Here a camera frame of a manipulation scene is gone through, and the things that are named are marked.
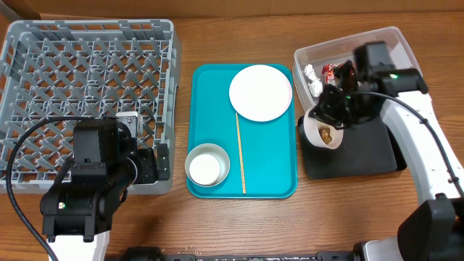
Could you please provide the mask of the red snack wrapper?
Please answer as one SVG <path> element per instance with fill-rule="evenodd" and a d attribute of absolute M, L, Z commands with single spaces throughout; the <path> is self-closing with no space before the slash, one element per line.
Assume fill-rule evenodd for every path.
<path fill-rule="evenodd" d="M 340 66 L 341 64 L 339 63 L 332 63 L 323 66 L 321 74 L 323 76 L 323 83 L 325 85 L 336 86 L 339 83 L 339 79 L 335 76 L 334 70 Z"/>

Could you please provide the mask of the white paper cup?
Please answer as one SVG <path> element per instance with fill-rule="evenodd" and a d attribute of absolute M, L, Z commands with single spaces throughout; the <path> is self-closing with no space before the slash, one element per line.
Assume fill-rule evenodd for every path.
<path fill-rule="evenodd" d="M 219 162 L 210 154 L 200 154 L 192 159 L 189 174 L 193 182 L 201 186 L 209 186 L 219 177 Z"/>

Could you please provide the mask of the pink bowl with rice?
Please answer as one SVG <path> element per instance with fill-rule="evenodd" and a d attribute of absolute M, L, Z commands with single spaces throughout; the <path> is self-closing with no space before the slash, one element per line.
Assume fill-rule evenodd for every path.
<path fill-rule="evenodd" d="M 316 120 L 314 117 L 310 117 L 311 110 L 307 110 L 303 117 L 303 130 L 306 135 L 307 140 L 316 147 L 324 149 L 337 149 L 343 140 L 344 131 L 337 130 L 335 127 L 322 123 L 321 121 Z M 329 145 L 325 145 L 320 138 L 318 128 L 322 125 L 326 125 L 331 129 L 332 142 Z"/>

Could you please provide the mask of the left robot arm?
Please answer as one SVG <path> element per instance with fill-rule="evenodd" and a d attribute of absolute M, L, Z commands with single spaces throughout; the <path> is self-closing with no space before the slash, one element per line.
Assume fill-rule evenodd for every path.
<path fill-rule="evenodd" d="M 111 117 L 77 122 L 73 157 L 40 204 L 50 260 L 103 260 L 112 217 L 129 187 L 170 177 L 167 144 L 140 149 L 136 134 Z"/>

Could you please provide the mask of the white tissue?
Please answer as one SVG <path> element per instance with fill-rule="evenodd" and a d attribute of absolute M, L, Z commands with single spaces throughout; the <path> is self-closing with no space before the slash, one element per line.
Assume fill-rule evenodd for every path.
<path fill-rule="evenodd" d="M 313 97 L 319 97 L 323 93 L 323 84 L 316 75 L 311 64 L 304 67 L 304 75 L 309 80 L 308 88 Z"/>

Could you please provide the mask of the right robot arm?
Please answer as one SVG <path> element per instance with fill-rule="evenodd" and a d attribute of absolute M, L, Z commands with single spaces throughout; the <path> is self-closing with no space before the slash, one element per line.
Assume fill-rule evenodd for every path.
<path fill-rule="evenodd" d="M 396 236 L 357 244 L 350 260 L 462 260 L 463 166 L 434 115 L 431 97 L 414 68 L 356 62 L 347 87 L 327 85 L 307 118 L 336 129 L 381 118 L 413 175 L 418 208 Z"/>

